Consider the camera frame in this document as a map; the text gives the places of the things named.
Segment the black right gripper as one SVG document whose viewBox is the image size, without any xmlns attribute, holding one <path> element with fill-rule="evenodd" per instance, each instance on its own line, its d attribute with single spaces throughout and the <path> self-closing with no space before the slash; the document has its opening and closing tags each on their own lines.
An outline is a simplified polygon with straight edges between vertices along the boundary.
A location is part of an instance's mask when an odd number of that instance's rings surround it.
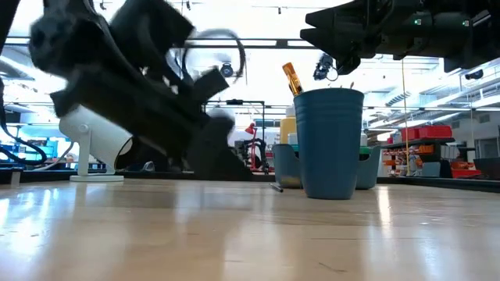
<svg viewBox="0 0 500 281">
<path fill-rule="evenodd" d="M 394 60 L 432 56 L 434 20 L 421 0 L 351 0 L 310 12 L 305 22 L 316 28 L 302 29 L 300 38 L 326 53 L 336 53 L 341 75 L 376 54 L 392 55 Z"/>
</svg>

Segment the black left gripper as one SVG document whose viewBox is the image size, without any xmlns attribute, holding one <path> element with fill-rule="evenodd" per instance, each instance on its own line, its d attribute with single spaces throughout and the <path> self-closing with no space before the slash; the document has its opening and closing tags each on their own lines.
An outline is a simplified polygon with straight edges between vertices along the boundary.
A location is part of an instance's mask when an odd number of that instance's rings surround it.
<svg viewBox="0 0 500 281">
<path fill-rule="evenodd" d="M 143 170 L 182 172 L 184 160 L 160 152 L 187 152 L 187 163 L 202 180 L 250 180 L 252 172 L 227 143 L 234 121 L 208 117 L 202 104 L 229 87 L 212 69 L 174 94 L 164 83 L 126 78 L 105 69 L 76 69 L 66 87 L 51 93 L 58 117 L 78 105 L 121 126 L 136 138 L 136 159 Z"/>
</svg>

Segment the thick black gold-ferrule paintbrush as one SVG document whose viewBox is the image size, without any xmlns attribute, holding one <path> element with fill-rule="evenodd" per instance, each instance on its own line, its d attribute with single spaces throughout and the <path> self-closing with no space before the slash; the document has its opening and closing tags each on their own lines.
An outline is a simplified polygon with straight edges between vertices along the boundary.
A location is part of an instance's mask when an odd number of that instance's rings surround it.
<svg viewBox="0 0 500 281">
<path fill-rule="evenodd" d="M 282 66 L 282 69 L 288 79 L 288 84 L 291 89 L 292 94 L 296 97 L 299 96 L 302 92 L 302 84 L 300 79 L 298 78 L 297 73 L 291 62 L 288 62 Z"/>
</svg>

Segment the teal plastic caddy bin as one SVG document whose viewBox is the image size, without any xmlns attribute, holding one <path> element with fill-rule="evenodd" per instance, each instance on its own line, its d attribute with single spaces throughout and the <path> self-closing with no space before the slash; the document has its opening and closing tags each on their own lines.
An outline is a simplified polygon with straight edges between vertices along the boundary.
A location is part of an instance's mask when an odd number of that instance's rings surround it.
<svg viewBox="0 0 500 281">
<path fill-rule="evenodd" d="M 272 147 L 275 179 L 282 188 L 302 187 L 297 145 L 275 144 Z M 369 190 L 377 183 L 381 146 L 361 147 L 357 170 L 356 190 Z"/>
</svg>

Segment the blue plastic cup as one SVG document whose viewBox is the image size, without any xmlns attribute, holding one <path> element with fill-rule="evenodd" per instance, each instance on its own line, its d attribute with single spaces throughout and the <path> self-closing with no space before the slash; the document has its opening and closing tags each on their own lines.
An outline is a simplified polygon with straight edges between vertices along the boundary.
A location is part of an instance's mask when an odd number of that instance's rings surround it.
<svg viewBox="0 0 500 281">
<path fill-rule="evenodd" d="M 355 191 L 364 94 L 306 91 L 294 99 L 302 186 L 310 198 L 349 200 Z"/>
</svg>

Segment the large yellow paint bottle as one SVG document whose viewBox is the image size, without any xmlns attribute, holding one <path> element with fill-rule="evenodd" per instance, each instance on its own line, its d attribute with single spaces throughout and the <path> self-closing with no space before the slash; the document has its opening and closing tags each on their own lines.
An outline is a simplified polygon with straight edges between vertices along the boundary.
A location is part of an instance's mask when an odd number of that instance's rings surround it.
<svg viewBox="0 0 500 281">
<path fill-rule="evenodd" d="M 288 134 L 296 133 L 295 107 L 288 106 L 285 109 L 285 117 L 280 121 L 280 143 L 288 143 Z"/>
</svg>

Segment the red desk lamp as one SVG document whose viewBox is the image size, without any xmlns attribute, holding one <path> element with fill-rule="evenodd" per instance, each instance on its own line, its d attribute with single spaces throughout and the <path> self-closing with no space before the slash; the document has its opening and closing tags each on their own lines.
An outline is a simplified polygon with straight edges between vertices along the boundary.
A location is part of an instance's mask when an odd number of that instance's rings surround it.
<svg viewBox="0 0 500 281">
<path fill-rule="evenodd" d="M 255 153 L 255 141 L 256 141 L 256 134 L 257 134 L 257 128 L 255 127 L 254 123 L 251 123 L 246 129 L 246 133 L 249 133 L 252 135 L 252 139 L 250 142 L 250 148 L 251 148 L 251 153 L 250 153 L 250 168 L 251 171 L 256 171 L 257 166 L 256 166 L 256 153 Z"/>
</svg>

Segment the white spot lamp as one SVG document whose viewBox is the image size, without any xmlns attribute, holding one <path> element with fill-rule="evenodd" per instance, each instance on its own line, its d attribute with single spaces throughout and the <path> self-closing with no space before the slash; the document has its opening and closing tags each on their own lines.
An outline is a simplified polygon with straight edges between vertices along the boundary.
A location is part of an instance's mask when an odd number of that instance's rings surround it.
<svg viewBox="0 0 500 281">
<path fill-rule="evenodd" d="M 116 175 L 116 161 L 132 148 L 128 131 L 82 105 L 59 119 L 59 130 L 79 145 L 77 175 L 70 181 L 124 181 L 123 176 Z M 89 172 L 90 156 L 105 164 L 105 173 Z"/>
</svg>

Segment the red storage bins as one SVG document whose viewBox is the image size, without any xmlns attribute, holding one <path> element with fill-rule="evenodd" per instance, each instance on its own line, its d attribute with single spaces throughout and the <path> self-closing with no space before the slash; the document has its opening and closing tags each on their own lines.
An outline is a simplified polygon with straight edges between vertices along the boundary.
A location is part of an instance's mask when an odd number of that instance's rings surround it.
<svg viewBox="0 0 500 281">
<path fill-rule="evenodd" d="M 446 125 L 414 126 L 403 128 L 400 132 L 403 141 L 452 138 L 452 128 Z"/>
</svg>

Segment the blue lit screens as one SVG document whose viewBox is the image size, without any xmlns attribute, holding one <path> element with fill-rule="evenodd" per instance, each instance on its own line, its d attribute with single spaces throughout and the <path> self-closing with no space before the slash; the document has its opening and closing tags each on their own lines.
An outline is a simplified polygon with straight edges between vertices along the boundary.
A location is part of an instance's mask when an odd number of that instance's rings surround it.
<svg viewBox="0 0 500 281">
<path fill-rule="evenodd" d="M 57 142 L 47 137 L 35 137 L 27 142 L 42 150 L 47 158 L 53 158 L 57 154 Z M 19 146 L 18 156 L 26 160 L 41 160 L 41 154 L 25 144 Z"/>
</svg>

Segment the black overhead frame bar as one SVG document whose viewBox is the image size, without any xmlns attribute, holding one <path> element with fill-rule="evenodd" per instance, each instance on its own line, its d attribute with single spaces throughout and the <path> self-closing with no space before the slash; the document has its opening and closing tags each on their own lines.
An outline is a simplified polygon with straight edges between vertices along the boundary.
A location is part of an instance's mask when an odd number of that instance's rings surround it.
<svg viewBox="0 0 500 281">
<path fill-rule="evenodd" d="M 27 46 L 28 37 L 8 37 L 6 45 Z M 241 45 L 248 49 L 316 49 L 307 41 L 295 38 L 246 38 L 240 40 Z M 187 40 L 187 45 L 193 48 L 237 48 L 238 43 L 231 38 L 200 38 Z"/>
</svg>

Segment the black aluminium table frame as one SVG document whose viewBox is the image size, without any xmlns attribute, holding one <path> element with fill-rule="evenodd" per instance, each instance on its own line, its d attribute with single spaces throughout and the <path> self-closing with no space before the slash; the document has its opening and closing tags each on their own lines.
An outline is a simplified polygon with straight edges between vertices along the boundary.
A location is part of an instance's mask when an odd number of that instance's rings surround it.
<svg viewBox="0 0 500 281">
<path fill-rule="evenodd" d="M 43 170 L 25 171 L 21 168 L 0 168 L 0 184 L 10 183 L 34 183 L 69 180 L 70 176 L 77 173 L 73 170 Z M 148 180 L 199 180 L 192 173 L 159 173 L 159 172 L 117 172 L 118 176 L 126 179 L 148 179 Z M 377 184 L 401 184 L 424 187 L 438 187 L 453 190 L 480 191 L 500 194 L 500 180 L 465 180 L 465 179 L 442 179 L 425 177 L 379 177 Z"/>
</svg>

